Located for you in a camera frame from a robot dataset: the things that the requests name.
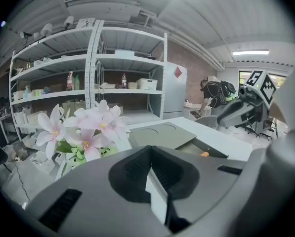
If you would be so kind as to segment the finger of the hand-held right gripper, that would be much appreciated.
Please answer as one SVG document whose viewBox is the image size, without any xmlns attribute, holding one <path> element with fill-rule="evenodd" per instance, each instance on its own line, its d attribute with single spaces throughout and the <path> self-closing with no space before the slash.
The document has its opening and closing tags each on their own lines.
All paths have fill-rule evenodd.
<svg viewBox="0 0 295 237">
<path fill-rule="evenodd" d="M 252 105 L 237 99 L 227 104 L 217 115 L 217 124 L 223 127 L 231 127 L 243 124 L 247 120 Z"/>
</svg>

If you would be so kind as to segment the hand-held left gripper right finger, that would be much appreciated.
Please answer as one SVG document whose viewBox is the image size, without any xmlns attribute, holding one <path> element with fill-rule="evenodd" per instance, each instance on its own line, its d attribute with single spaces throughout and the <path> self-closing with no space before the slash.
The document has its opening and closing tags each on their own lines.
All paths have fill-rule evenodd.
<svg viewBox="0 0 295 237">
<path fill-rule="evenodd" d="M 179 218 L 194 223 L 231 189 L 246 162 L 203 157 L 165 147 L 153 154 L 149 172 L 151 210 L 164 223 L 168 197 Z"/>
</svg>

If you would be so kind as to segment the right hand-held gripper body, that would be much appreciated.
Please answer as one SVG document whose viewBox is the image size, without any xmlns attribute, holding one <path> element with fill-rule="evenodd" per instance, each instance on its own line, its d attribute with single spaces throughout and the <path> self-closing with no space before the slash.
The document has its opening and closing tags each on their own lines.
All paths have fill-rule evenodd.
<svg viewBox="0 0 295 237">
<path fill-rule="evenodd" d="M 245 123 L 242 125 L 248 133 L 263 135 L 271 129 L 272 118 L 269 117 L 273 94 L 277 90 L 270 75 L 266 71 L 254 70 L 249 78 L 239 86 L 239 97 L 252 107 L 245 114 Z"/>
</svg>

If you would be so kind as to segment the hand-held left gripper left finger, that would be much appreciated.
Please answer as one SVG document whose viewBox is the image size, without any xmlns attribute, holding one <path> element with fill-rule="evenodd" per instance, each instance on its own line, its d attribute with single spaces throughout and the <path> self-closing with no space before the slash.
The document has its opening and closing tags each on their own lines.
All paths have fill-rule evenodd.
<svg viewBox="0 0 295 237">
<path fill-rule="evenodd" d="M 47 237 L 167 237 L 146 181 L 151 170 L 169 174 L 171 155 L 146 146 L 90 161 L 41 191 L 27 212 Z"/>
</svg>

